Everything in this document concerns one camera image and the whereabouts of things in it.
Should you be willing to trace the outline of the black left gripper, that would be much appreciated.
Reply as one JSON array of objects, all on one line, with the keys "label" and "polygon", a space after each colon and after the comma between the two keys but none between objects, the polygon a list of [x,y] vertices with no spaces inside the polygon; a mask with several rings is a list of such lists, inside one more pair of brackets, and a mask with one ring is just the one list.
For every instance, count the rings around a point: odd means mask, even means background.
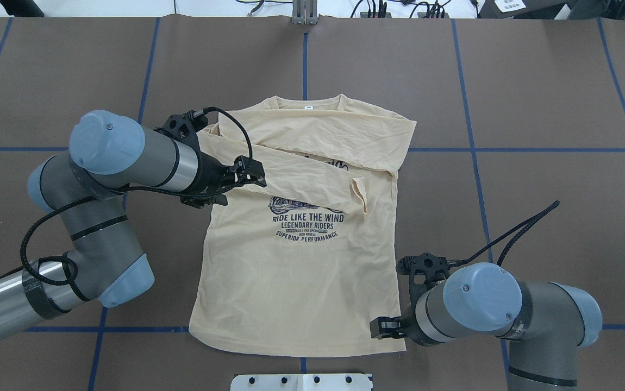
[{"label": "black left gripper", "polygon": [[197,175],[191,185],[181,191],[180,202],[201,209],[206,205],[228,205],[224,195],[228,186],[267,186],[263,164],[251,157],[238,156],[231,167],[225,166],[213,156],[198,154]]}]

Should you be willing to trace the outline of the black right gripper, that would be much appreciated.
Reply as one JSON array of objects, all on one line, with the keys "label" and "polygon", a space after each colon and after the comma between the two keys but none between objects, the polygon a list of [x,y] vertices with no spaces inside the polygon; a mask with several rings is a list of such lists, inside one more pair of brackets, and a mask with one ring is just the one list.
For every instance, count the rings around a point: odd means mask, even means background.
[{"label": "black right gripper", "polygon": [[427,346],[427,336],[412,315],[401,317],[377,317],[370,324],[370,337],[373,339],[410,339],[415,344]]}]

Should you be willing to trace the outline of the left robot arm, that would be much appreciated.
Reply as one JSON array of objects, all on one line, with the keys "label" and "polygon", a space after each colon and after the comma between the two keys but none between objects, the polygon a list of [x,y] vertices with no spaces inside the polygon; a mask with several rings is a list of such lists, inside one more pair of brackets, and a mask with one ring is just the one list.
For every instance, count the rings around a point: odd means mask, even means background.
[{"label": "left robot arm", "polygon": [[72,129],[66,153],[32,172],[29,197],[44,210],[20,243],[20,265],[0,277],[0,340],[99,300],[116,307],[147,291],[154,275],[129,223],[123,196],[148,191],[202,208],[226,193],[267,186],[263,164],[247,154],[226,166],[200,146],[207,107],[171,115],[160,127],[94,110]]}]

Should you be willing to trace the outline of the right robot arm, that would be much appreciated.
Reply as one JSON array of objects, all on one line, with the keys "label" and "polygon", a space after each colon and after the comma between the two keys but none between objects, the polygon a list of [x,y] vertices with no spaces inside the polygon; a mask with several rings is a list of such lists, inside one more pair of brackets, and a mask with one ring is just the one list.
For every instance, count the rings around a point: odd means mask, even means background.
[{"label": "right robot arm", "polygon": [[508,343],[508,390],[577,390],[578,350],[603,328],[601,308],[583,289],[517,280],[479,262],[442,281],[410,283],[410,304],[397,317],[370,322],[375,339],[407,338],[436,346],[484,334]]}]

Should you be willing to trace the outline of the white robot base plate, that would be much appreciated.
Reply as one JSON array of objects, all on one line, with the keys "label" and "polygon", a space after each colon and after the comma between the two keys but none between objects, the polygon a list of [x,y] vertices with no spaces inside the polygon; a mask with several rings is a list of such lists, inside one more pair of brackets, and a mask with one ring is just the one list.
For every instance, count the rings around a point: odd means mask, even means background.
[{"label": "white robot base plate", "polygon": [[363,373],[242,374],[230,390],[373,390],[372,375]]}]

